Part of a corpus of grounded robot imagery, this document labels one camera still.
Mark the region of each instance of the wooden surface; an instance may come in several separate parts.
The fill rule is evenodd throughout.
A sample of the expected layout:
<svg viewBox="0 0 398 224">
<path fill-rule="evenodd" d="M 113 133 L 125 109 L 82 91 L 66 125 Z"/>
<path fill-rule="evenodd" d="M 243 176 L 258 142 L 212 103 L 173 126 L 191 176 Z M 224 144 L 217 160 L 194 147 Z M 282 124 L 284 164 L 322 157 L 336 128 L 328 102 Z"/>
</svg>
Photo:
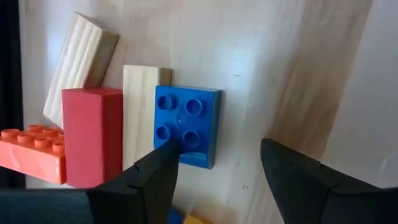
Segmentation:
<svg viewBox="0 0 398 224">
<path fill-rule="evenodd" d="M 93 19 L 73 14 L 45 101 L 44 116 L 63 128 L 61 91 L 100 85 L 118 39 L 117 34 Z"/>
<path fill-rule="evenodd" d="M 123 66 L 123 170 L 154 150 L 155 88 L 171 81 L 167 68 Z"/>
<path fill-rule="evenodd" d="M 309 102 L 321 102 L 320 114 L 328 115 L 325 111 L 330 106 L 331 114 L 335 113 L 333 106 L 343 96 L 323 153 L 328 165 L 362 179 L 372 171 L 368 173 L 375 178 L 380 167 L 367 166 L 369 161 L 376 158 L 382 166 L 396 152 L 395 126 L 389 126 L 398 114 L 393 106 L 397 94 L 393 87 L 398 82 L 394 75 L 396 7 L 393 0 L 373 4 L 368 0 L 21 0 L 24 122 L 46 122 L 41 112 L 73 11 L 95 17 L 121 35 L 104 85 L 122 88 L 123 65 L 134 64 L 171 68 L 173 83 L 178 85 L 224 90 L 215 168 L 181 164 L 174 205 L 214 223 L 281 223 L 259 147 L 278 111 L 294 107 L 286 96 L 303 93 L 311 99 L 318 96 L 315 92 L 321 93 L 320 99 L 306 101 L 309 106 L 297 110 L 316 120 L 319 114 L 314 115 Z M 362 35 L 369 8 L 371 16 Z M 292 86 L 292 77 L 304 77 L 308 82 L 302 85 L 319 88 L 306 92 Z M 328 82 L 336 88 L 329 88 Z M 280 103 L 282 96 L 285 104 Z M 328 122 L 319 125 L 330 129 Z M 311 146 L 307 138 L 311 133 L 303 135 L 302 145 Z M 316 135 L 319 146 L 325 145 L 327 134 Z M 386 169 L 394 162 L 388 161 Z M 389 180 L 398 184 L 397 179 Z M 27 185 L 48 187 L 31 178 Z"/>
</svg>

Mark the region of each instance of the red block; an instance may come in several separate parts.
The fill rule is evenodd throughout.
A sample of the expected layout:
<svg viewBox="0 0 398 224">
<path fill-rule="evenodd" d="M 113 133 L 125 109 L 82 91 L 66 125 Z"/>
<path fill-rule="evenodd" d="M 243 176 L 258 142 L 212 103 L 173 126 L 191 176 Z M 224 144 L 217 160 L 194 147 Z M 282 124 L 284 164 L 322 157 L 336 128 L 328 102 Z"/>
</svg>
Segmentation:
<svg viewBox="0 0 398 224">
<path fill-rule="evenodd" d="M 122 172 L 123 93 L 110 88 L 62 90 L 67 183 L 95 187 Z"/>
</svg>

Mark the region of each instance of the blue block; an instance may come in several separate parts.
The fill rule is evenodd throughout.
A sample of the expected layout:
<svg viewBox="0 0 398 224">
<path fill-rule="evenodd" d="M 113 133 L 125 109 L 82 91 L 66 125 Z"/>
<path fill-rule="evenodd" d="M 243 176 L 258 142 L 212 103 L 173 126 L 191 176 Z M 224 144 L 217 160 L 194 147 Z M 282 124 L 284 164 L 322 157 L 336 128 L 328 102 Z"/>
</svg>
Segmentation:
<svg viewBox="0 0 398 224">
<path fill-rule="evenodd" d="M 155 103 L 155 149 L 177 138 L 181 163 L 212 169 L 221 90 L 157 86 Z"/>
<path fill-rule="evenodd" d="M 171 208 L 169 211 L 169 220 L 167 221 L 168 224 L 182 224 L 183 217 L 176 209 Z"/>
</svg>

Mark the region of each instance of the wooden table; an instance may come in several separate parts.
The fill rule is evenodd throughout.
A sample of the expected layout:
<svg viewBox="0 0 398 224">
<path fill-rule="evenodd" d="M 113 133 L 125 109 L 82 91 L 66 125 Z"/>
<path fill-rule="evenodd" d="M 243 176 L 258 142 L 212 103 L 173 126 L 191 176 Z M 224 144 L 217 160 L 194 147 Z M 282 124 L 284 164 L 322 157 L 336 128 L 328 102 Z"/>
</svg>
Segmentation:
<svg viewBox="0 0 398 224">
<path fill-rule="evenodd" d="M 135 64 L 174 69 L 174 84 L 224 90 L 216 165 L 181 164 L 174 205 L 215 223 L 282 223 L 259 159 L 264 136 L 373 184 L 398 183 L 397 8 L 395 0 L 20 0 L 24 123 L 48 123 L 42 110 L 72 12 L 95 17 L 121 35 L 104 86 L 121 88 L 123 65 Z M 31 177 L 27 186 L 58 187 Z"/>
</svg>

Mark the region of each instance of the orange lego brick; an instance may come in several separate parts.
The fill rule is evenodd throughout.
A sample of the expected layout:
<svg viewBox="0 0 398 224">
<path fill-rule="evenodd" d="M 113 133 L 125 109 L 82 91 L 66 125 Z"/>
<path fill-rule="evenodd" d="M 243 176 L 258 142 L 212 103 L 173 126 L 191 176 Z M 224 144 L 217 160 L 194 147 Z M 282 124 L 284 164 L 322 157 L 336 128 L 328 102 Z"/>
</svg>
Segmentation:
<svg viewBox="0 0 398 224">
<path fill-rule="evenodd" d="M 27 131 L 2 130 L 0 166 L 64 184 L 66 168 L 63 133 L 39 124 L 30 125 Z"/>
</svg>

